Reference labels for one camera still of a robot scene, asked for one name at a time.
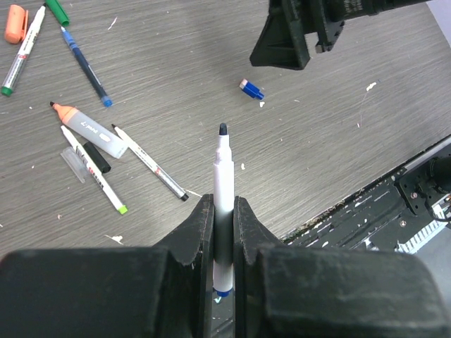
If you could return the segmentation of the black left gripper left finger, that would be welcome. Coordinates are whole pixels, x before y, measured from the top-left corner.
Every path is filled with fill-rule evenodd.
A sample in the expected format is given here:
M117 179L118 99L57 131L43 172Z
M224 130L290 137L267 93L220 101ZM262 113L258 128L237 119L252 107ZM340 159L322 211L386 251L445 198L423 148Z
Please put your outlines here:
M214 205L153 246L23 249L1 259L2 337L208 337Z

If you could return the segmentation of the white marker with green end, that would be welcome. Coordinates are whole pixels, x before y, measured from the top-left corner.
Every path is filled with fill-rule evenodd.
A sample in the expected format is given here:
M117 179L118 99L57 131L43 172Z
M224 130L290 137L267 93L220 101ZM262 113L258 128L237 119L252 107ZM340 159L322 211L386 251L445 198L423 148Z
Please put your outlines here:
M42 26L42 22L46 13L46 4L42 4L39 10L36 12L34 20L32 21L29 30L24 38L23 43L16 54L14 62L12 63L9 72L2 84L1 93L4 96L10 96L14 92L14 89L18 83L20 74L22 73L26 61L28 60L32 48L37 40L37 36Z

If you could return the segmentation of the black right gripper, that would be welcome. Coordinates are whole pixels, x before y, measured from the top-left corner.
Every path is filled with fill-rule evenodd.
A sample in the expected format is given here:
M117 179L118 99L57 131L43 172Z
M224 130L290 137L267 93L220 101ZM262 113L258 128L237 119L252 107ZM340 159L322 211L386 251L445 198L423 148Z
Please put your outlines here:
M346 20L423 3L424 0L270 1L263 30L249 57L254 67L303 70L310 56L305 34L316 32L316 53L331 51Z

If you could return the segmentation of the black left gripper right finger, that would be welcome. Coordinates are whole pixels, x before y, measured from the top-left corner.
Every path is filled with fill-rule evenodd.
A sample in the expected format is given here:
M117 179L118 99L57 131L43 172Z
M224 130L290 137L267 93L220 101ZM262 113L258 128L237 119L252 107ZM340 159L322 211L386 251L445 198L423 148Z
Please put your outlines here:
M288 246L245 198L233 211L236 337L446 337L447 309L416 256Z

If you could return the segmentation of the white marker with blue end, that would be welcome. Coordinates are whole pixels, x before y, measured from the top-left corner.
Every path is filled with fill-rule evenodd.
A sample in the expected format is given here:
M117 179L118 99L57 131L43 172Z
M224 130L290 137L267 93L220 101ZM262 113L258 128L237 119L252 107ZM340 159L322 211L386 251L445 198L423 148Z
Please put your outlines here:
M214 160L214 263L213 288L220 297L233 289L234 162L225 123L218 131Z

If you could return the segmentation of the black pen cap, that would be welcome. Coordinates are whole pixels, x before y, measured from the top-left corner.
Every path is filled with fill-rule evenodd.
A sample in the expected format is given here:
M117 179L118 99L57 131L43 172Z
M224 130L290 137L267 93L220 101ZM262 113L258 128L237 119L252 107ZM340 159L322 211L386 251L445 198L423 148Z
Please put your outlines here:
M99 153L98 149L91 142L86 142L83 144L83 148L92 159L94 164L102 173L108 173L111 170L111 166L106 161L106 159Z

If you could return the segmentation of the orange highlighter cap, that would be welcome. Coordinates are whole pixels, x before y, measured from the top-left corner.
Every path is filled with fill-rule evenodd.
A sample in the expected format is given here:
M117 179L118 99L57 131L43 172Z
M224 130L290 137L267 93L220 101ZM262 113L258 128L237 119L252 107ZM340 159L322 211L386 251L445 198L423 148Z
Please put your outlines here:
M23 7L12 4L9 7L4 39L10 44L18 44L27 34L29 11Z

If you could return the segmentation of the grey highlighter with orange tip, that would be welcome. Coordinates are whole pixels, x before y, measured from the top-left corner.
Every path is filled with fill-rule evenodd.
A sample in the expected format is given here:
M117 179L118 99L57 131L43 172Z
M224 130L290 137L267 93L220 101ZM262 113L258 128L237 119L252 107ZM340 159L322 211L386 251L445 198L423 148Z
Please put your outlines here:
M127 144L104 126L72 106L62 106L53 101L49 105L58 113L61 122L80 136L114 158L120 158L128 149Z

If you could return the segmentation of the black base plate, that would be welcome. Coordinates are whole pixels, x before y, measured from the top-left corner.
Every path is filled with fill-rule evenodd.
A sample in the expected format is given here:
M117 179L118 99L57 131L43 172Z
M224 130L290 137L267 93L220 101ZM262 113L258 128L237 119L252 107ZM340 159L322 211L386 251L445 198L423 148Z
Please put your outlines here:
M450 226L445 137L283 237L311 248L397 251L434 220Z

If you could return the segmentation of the dark blue pen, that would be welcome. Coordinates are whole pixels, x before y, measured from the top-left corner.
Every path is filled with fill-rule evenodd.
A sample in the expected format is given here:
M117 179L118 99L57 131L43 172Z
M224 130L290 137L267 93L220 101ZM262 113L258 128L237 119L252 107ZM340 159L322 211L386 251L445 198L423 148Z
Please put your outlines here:
M90 84L94 88L94 90L97 93L97 96L100 98L102 104L105 107L111 107L113 105L112 100L110 99L109 95L106 93L99 78L96 76L95 72L91 68L91 65L84 57L83 53L81 52L81 50L80 50L79 46L77 45L77 43L75 42L75 40L73 39L72 35L64 27L60 26L60 29L61 29L64 41L68 45L68 47L71 50L72 54L74 55L76 61L78 62L80 68L82 69L83 73L86 75L87 79L89 80Z

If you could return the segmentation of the green pen cap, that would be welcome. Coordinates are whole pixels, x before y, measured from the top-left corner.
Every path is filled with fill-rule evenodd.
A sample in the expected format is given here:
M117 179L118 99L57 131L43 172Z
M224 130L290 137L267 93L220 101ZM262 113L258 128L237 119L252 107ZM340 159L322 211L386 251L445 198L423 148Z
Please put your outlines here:
M68 14L59 0L46 0L45 3L61 26L68 27L70 25Z

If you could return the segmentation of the blue marker cap with eraser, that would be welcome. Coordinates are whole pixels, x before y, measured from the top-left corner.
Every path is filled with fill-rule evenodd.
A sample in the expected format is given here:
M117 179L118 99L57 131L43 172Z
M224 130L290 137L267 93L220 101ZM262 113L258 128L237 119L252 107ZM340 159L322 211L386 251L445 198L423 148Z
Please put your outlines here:
M264 94L260 91L260 89L246 79L241 81L239 87L246 95L253 99L264 99Z

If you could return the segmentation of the white pen with lime end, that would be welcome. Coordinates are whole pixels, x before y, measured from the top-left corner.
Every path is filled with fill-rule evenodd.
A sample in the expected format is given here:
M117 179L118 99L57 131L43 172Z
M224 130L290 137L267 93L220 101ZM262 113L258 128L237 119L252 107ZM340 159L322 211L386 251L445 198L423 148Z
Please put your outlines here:
M81 159L86 169L90 175L94 178L96 183L100 186L102 191L108 197L109 201L113 207L121 214L124 215L128 212L127 206L118 198L116 193L113 191L109 183L106 181L105 177L101 173L100 169L96 166L94 161L91 159L89 154L86 152L84 147L75 138L73 133L64 125L61 126L62 133L64 137L68 140L69 144L73 147L75 153Z

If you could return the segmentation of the white pen with black end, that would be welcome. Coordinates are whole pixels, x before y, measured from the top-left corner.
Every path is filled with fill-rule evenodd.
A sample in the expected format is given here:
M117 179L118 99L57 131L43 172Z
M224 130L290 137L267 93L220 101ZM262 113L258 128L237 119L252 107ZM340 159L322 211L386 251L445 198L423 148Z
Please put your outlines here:
M157 176L179 199L187 201L189 196L186 191L165 170L135 142L119 126L111 125L117 135L127 144L131 151Z

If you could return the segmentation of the clear pen cap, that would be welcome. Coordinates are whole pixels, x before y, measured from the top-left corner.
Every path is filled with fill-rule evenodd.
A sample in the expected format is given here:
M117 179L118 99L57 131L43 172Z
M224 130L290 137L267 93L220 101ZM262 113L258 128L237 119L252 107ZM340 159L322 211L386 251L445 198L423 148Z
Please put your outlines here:
M84 183L89 175L85 164L76 154L72 147L67 147L61 152L61 157L66 162L68 167L72 170L74 175L79 179L81 183Z

